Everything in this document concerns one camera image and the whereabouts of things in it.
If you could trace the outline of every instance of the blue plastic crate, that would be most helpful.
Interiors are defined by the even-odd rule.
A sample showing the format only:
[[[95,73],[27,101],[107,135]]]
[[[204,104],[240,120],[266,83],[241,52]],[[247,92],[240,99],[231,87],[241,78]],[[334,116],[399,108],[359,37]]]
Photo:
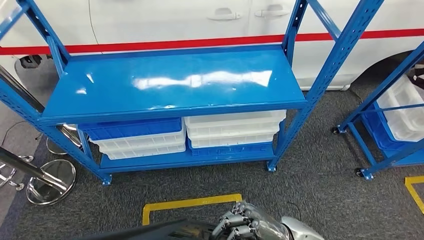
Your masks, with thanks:
[[[368,109],[374,110],[379,108],[377,102],[374,102]],[[362,117],[363,120],[366,121],[365,126],[374,138],[378,148],[381,150],[399,151],[406,144],[411,143],[410,141],[399,141],[395,139],[382,111],[368,112],[363,114]]]
[[[187,140],[187,143],[188,147],[191,149],[193,157],[214,156],[218,158],[238,158],[255,154],[263,154],[264,152],[273,150],[272,142],[202,148],[192,148],[192,142],[190,139]]]
[[[92,140],[105,140],[179,132],[182,129],[182,125],[181,117],[172,117],[132,121],[83,123],[79,124],[78,128],[86,132]]]

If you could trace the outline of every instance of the red stripe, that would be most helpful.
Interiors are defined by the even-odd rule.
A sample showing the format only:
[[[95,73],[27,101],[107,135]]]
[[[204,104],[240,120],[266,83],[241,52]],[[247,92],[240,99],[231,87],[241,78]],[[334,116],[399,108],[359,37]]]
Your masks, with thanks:
[[[70,53],[93,53],[93,52],[140,51],[140,50],[158,50],[158,49],[214,47],[214,46],[243,45],[243,44],[266,44],[266,43],[278,43],[282,41],[283,36],[284,35],[265,35],[265,36],[243,36],[243,37],[180,40],[180,41],[67,45],[66,49]],[[415,37],[415,36],[424,36],[424,28],[366,31],[361,36],[361,39],[400,38],[400,37]],[[328,41],[328,40],[332,40],[332,38],[330,37],[328,33],[301,33],[296,36],[297,42]],[[36,55],[36,54],[49,54],[49,53],[50,53],[49,47],[47,46],[0,47],[0,55]]]

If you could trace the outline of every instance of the white crate on shelf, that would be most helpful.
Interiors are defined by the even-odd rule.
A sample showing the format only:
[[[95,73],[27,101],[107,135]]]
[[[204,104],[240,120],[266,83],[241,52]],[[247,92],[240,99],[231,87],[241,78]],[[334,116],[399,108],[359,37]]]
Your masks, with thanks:
[[[186,129],[184,123],[182,124],[181,131],[167,132],[150,135],[110,138],[104,140],[91,140],[103,151],[119,151],[128,148],[150,148],[155,146],[175,145],[186,140]]]
[[[145,156],[153,156],[160,154],[174,154],[181,153],[186,150],[186,142],[183,142],[179,145],[172,146],[158,146],[155,148],[142,148],[142,149],[122,149],[120,151],[105,151],[110,160],[118,160],[118,159],[129,159],[136,157],[145,157]]]
[[[279,131],[279,128],[273,130],[265,130],[263,132],[258,131],[246,131],[245,134],[221,134],[220,137],[191,137],[191,147],[194,149],[198,148],[211,148],[211,147],[222,147],[232,146],[241,144],[257,144],[257,143],[268,143],[274,139],[274,134]]]
[[[411,83],[406,75],[397,80],[377,100],[380,108],[424,103],[424,90]],[[424,107],[384,111],[387,125],[398,141],[416,142],[424,138]]]
[[[247,133],[258,135],[275,129],[277,129],[275,132],[278,132],[279,124],[285,118],[286,110],[274,110],[187,116],[184,117],[184,122],[187,126],[187,135],[193,140],[245,136]]]
[[[110,160],[180,153],[186,150],[186,126],[182,123],[178,132],[90,141]]]

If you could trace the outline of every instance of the plastic storage bin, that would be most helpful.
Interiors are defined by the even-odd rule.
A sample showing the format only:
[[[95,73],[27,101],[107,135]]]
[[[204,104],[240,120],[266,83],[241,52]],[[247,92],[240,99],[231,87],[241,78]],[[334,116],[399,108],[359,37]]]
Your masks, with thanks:
[[[78,124],[94,141],[181,131],[181,118],[145,119]]]
[[[406,75],[399,78],[377,100],[380,108],[424,103],[424,90],[411,83]],[[383,112],[395,140],[416,142],[424,138],[424,107]]]
[[[245,131],[243,135],[240,134],[220,134],[218,137],[192,137],[190,138],[191,147],[210,148],[219,146],[231,145],[244,145],[255,143],[272,142],[274,134],[277,133],[279,128],[265,129],[264,131]]]
[[[186,150],[186,127],[180,128],[178,132],[91,141],[110,160],[180,153]]]
[[[369,109],[379,109],[379,105],[375,102],[373,105],[369,106]],[[411,143],[410,141],[399,141],[395,139],[389,128],[387,120],[381,111],[368,112],[363,114],[361,117],[364,121],[364,125],[368,129],[368,132],[372,135],[375,143],[381,150],[399,151],[406,144]]]
[[[266,131],[275,134],[278,132],[279,123],[285,118],[286,110],[274,110],[187,116],[184,117],[184,122],[187,135],[193,141],[223,136],[245,136],[247,133],[257,135]]]
[[[263,152],[272,151],[272,142],[261,142],[254,144],[242,144],[233,146],[218,146],[218,147],[205,147],[193,148],[191,141],[188,140],[188,147],[191,149],[193,157],[210,157],[215,156],[218,158],[232,158],[243,157],[246,155],[261,154]]]

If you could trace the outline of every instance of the yellow floor marking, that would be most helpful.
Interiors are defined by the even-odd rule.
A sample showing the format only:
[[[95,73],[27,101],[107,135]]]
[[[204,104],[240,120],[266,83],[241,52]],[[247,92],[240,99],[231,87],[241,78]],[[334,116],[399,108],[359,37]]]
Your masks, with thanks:
[[[240,193],[221,195],[221,196],[209,196],[202,198],[194,198],[180,201],[165,201],[158,203],[149,203],[146,204],[143,208],[142,224],[150,224],[150,212],[157,210],[167,210],[167,209],[179,209],[179,208],[188,208],[209,204],[222,204],[229,202],[240,202],[242,200],[242,195]]]
[[[406,186],[406,189],[408,189],[408,191],[411,194],[413,200],[418,205],[418,207],[421,210],[422,214],[424,214],[424,203],[423,203],[423,200],[421,200],[420,196],[418,195],[417,191],[415,191],[415,188],[412,186],[412,184],[424,184],[424,176],[408,176],[408,177],[405,177],[405,186]]]

